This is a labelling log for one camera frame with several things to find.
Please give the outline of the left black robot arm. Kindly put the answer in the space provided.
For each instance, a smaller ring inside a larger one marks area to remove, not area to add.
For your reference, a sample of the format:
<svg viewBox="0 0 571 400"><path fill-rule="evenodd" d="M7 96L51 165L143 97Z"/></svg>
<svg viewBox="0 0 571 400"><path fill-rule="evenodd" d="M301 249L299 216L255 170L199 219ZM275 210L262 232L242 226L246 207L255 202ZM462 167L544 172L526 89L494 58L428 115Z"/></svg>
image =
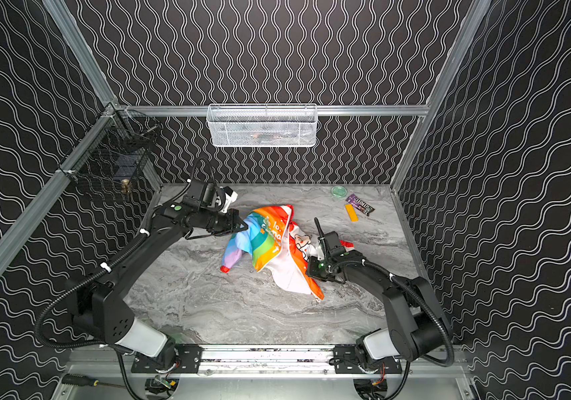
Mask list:
<svg viewBox="0 0 571 400"><path fill-rule="evenodd" d="M67 282L65 292L42 310L34 327L37 341L55 349L105 344L142 356L156 369L173 368L177 362L175 340L143 323L125 297L167 248L191 239L197 228L206 230L209 237L221 237L245 232L248 226L235 208L221 213L172 201L156 207L147 226L112 261L80 281ZM91 335L91 339L63 343L47 337L44 323L59 304L65 305L73 326Z"/></svg>

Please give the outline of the rainbow cartoon kids jacket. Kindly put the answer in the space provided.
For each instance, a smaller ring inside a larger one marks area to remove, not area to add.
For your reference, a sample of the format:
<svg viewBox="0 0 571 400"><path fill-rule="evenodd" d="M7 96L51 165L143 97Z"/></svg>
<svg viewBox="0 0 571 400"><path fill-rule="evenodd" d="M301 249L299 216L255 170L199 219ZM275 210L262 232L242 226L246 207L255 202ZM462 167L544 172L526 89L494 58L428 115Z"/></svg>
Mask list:
<svg viewBox="0 0 571 400"><path fill-rule="evenodd" d="M244 218L247 230L232 235L222 258L222 273L229 273L246 254L252 267L271 273L277 287L325 298L319 284L307 275L310 258L322 259L319 239L306 234L294 221L291 205L257 208Z"/></svg>

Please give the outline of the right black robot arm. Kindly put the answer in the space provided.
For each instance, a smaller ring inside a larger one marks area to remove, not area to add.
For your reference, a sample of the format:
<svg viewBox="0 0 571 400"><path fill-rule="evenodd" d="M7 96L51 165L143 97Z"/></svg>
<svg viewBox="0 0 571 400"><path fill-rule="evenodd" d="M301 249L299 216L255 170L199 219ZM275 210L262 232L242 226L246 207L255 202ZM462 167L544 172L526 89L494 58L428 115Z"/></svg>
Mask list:
<svg viewBox="0 0 571 400"><path fill-rule="evenodd" d="M359 338L355 356L363 369L385 358L418 358L447 368L454 364L452 332L435 292L425 278L404 278L357 251L335 258L309 258L306 274L323 282L353 283L379 300L386 328Z"/></svg>

